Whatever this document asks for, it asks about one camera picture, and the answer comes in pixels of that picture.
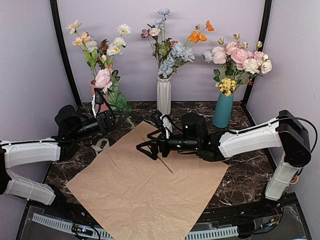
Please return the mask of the pink rose flower stem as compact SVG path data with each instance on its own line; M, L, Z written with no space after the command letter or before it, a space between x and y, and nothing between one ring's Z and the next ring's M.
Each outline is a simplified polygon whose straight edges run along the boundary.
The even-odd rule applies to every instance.
M106 105L110 111L113 111L113 113L132 112L132 108L128 105L125 95L119 89L118 79L113 75L112 69L105 68L99 70L95 76L95 83L97 83L98 88L104 88L106 85L109 85L107 92L108 102L106 102ZM147 142L147 138L138 130L130 116L125 121L139 134L143 142Z

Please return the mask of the beige ribbon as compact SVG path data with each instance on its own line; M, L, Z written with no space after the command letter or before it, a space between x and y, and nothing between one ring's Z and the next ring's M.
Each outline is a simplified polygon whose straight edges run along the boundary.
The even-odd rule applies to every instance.
M107 138L101 138L97 141L96 144L92 144L91 148L95 151L95 154L98 155L103 150L110 147L110 142Z

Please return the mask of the beige kraft wrapping paper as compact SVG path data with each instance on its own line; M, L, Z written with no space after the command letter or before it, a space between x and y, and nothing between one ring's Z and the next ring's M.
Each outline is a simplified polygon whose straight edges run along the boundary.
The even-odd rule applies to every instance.
M228 170L176 152L152 160L136 146L154 130L141 122L66 184L116 240L183 240Z

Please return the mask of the white poppy flower stem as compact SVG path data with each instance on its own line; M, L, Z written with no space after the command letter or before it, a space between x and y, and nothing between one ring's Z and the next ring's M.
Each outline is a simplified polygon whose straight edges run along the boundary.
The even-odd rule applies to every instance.
M114 32L117 36L114 38L113 42L108 45L106 51L105 67L108 69L113 67L115 56L123 54L123 49L127 47L127 43L123 37L131 35L132 28L128 24L122 23L115 28Z

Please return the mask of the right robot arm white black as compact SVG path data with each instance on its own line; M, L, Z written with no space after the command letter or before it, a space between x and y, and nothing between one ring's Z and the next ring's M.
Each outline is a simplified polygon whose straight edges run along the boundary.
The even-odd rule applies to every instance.
M209 133L206 119L194 112L181 117L180 133L174 134L176 126L171 118L159 110L152 113L157 129L147 134L147 141L136 149L153 160L158 155L166 158L170 152L195 154L207 162L223 162L247 152L281 148L282 155L273 176L268 181L265 198L255 205L255 213L266 217L275 208L285 190L310 163L314 145L310 145L309 132L303 126L304 118L281 110L278 116L259 125L241 130L225 130Z

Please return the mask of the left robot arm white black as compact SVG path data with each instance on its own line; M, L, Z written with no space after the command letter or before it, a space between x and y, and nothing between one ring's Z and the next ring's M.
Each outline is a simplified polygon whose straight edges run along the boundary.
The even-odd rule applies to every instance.
M67 218L70 206L57 198L59 192L51 186L14 173L11 168L39 162L71 159L80 149L80 143L90 141L94 135L108 134L131 113L106 110L89 118L76 112L72 105L62 107L55 116L58 134L40 140L3 141L0 144L0 193L50 206L60 218Z

